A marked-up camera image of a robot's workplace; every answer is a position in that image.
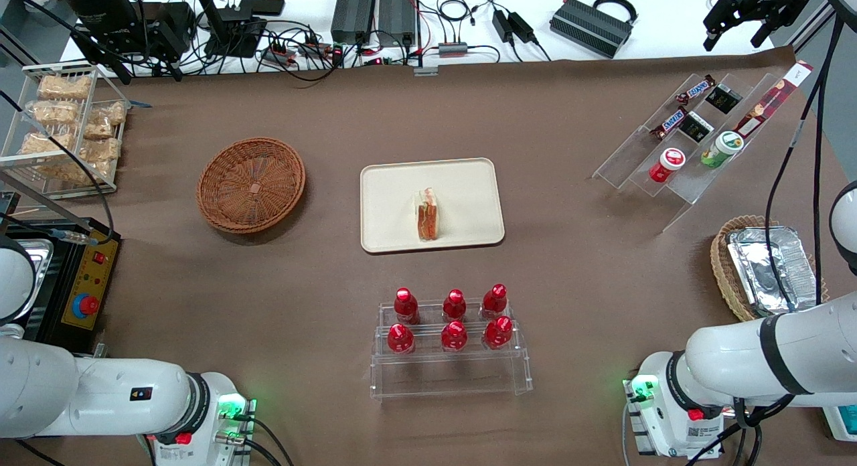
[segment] red bottle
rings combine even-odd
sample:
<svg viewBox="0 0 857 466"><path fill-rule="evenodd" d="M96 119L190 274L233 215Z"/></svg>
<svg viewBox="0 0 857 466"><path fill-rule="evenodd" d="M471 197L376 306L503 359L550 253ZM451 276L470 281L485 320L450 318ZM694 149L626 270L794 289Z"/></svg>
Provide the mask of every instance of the red bottle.
<svg viewBox="0 0 857 466"><path fill-rule="evenodd" d="M511 340L512 320L509 317L502 315L487 323L485 332L483 332L483 344L485 347L496 350Z"/></svg>
<svg viewBox="0 0 857 466"><path fill-rule="evenodd" d="M483 298L483 304L479 308L479 316L484 320L497 319L505 311L505 285L498 283L489 290Z"/></svg>
<svg viewBox="0 0 857 466"><path fill-rule="evenodd" d="M444 352L458 352L467 343L467 329L458 320L453 320L441 331L441 347Z"/></svg>
<svg viewBox="0 0 857 466"><path fill-rule="evenodd" d="M459 289L450 290L446 301L443 301L443 319L447 322L463 320L466 311L465 295Z"/></svg>
<svg viewBox="0 0 857 466"><path fill-rule="evenodd" d="M416 348L414 333L407 326L394 323L390 327L390 333L386 336L386 345L394 354L410 354Z"/></svg>
<svg viewBox="0 0 857 466"><path fill-rule="evenodd" d="M396 311L396 319L401 323L417 325L420 323L420 309L416 304L416 297L410 290L404 287L396 292L396 299L392 302L392 308Z"/></svg>

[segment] foil container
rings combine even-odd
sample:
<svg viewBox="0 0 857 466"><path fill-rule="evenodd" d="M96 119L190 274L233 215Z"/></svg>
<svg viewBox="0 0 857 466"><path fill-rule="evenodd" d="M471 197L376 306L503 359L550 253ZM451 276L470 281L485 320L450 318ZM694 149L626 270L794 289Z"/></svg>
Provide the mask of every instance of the foil container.
<svg viewBox="0 0 857 466"><path fill-rule="evenodd" d="M815 274L792 228L771 227L771 252L786 297L771 270L764 228L742 228L726 234L726 247L747 301L760 317L815 307Z"/></svg>

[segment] black power adapter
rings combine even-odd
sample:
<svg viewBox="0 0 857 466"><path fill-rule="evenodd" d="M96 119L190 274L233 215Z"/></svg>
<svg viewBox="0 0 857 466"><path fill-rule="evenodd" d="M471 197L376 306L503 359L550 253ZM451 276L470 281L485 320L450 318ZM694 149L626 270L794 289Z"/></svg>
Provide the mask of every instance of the black power adapter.
<svg viewBox="0 0 857 466"><path fill-rule="evenodd" d="M533 33L532 27L530 27L530 24L527 24L527 21L524 21L524 18L521 17L520 14L517 14L517 12L509 13L508 24L521 42L536 41L536 34Z"/></svg>
<svg viewBox="0 0 857 466"><path fill-rule="evenodd" d="M491 21L493 23L493 28L497 30L497 35L501 42L511 42L512 39L514 39L514 37L512 37L512 27L509 25L509 21L505 18L503 11L500 11L499 9L494 11L493 19Z"/></svg>

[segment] jar lid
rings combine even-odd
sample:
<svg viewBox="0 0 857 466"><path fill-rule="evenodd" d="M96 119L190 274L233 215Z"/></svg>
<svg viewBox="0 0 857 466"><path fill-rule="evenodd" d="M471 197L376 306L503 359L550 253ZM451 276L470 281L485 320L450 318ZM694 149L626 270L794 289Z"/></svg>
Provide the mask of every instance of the jar lid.
<svg viewBox="0 0 857 466"><path fill-rule="evenodd" d="M717 149L726 155L734 155L744 148L744 139L734 131L723 131L715 143Z"/></svg>
<svg viewBox="0 0 857 466"><path fill-rule="evenodd" d="M661 166L675 171L685 164L685 154L677 148L667 148L661 153Z"/></svg>

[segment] small basket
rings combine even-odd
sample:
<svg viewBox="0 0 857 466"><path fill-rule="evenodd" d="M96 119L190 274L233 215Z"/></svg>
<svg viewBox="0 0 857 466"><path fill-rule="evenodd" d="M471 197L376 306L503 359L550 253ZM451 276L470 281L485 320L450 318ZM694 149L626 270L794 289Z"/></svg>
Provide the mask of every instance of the small basket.
<svg viewBox="0 0 857 466"><path fill-rule="evenodd" d="M778 225L778 223L771 220L771 225ZM732 256L729 255L729 249L726 248L726 235L733 230L748 227L765 227L765 217L744 215L733 218L723 225L714 240L711 241L711 268L717 280L717 287L720 289L720 294L723 295L726 304L729 305L729 309L741 322L760 319L760 317L754 313L752 305L747 301L744 287L741 286L741 280L738 278L738 272L732 264ZM814 267L815 261L812 260L812 256L806 254L806 258ZM830 299L827 293L827 285L823 279L821 279L821 299L823 302Z"/></svg>
<svg viewBox="0 0 857 466"><path fill-rule="evenodd" d="M306 179L303 161L291 146L266 137L245 139L206 165L196 185L196 204L212 227L254 234L289 215Z"/></svg>

